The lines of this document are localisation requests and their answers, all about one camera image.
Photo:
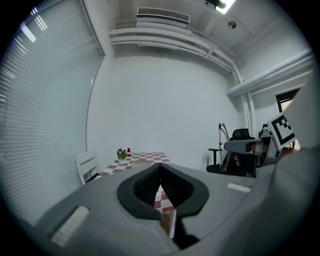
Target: table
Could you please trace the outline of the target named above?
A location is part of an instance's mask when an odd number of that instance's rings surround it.
[[[118,160],[115,160],[104,171],[102,171],[95,179],[102,177],[108,177],[121,172],[126,172],[131,169],[133,161],[148,161],[153,163],[168,163],[170,160],[165,153],[131,153],[131,156],[125,158],[124,164],[120,164]],[[163,188],[160,186],[154,200],[154,208],[161,213],[173,211],[175,208],[168,199]]]

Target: white chair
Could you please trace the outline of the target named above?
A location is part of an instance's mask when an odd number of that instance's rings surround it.
[[[75,155],[75,162],[83,185],[94,175],[101,173],[95,149]]]

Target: desk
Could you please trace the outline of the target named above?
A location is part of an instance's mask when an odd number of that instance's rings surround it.
[[[116,173],[126,172],[131,169],[133,161],[148,161],[153,163],[168,163],[169,159],[165,153],[131,153],[131,156],[125,158],[124,164],[119,164],[118,160],[115,160],[104,171],[102,171],[96,178],[107,177]],[[161,213],[173,211],[175,208],[168,199],[163,188],[160,186],[154,200],[154,208]]]

